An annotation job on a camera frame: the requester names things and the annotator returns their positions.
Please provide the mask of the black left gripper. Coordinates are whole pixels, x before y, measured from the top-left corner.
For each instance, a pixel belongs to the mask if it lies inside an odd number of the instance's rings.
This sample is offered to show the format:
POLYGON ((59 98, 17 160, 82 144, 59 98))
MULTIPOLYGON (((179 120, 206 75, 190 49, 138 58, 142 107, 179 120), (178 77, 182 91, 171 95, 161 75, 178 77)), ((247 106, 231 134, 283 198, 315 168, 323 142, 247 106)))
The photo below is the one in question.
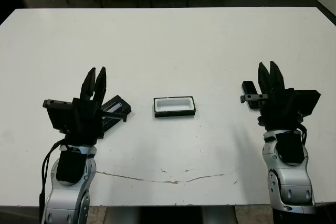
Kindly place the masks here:
POLYGON ((102 104, 106 85, 106 68, 102 67, 96 78, 93 67, 81 86, 80 99, 43 102, 53 128, 65 135, 69 145, 95 145, 106 131, 119 121, 127 120, 127 103, 122 98, 112 98, 102 104))

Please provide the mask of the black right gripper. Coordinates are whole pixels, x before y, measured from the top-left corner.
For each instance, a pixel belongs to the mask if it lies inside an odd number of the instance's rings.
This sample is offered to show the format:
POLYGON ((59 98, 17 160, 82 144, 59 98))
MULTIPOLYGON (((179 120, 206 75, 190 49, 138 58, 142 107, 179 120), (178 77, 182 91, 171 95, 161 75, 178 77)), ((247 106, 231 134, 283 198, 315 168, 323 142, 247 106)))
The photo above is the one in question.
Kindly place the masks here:
POLYGON ((303 116, 295 105, 297 91, 285 89, 282 73, 274 61, 270 62, 270 72, 262 62, 259 63, 258 84, 263 94, 244 94, 240 97, 241 103, 258 103, 258 125, 266 131, 297 129, 303 122, 303 116))

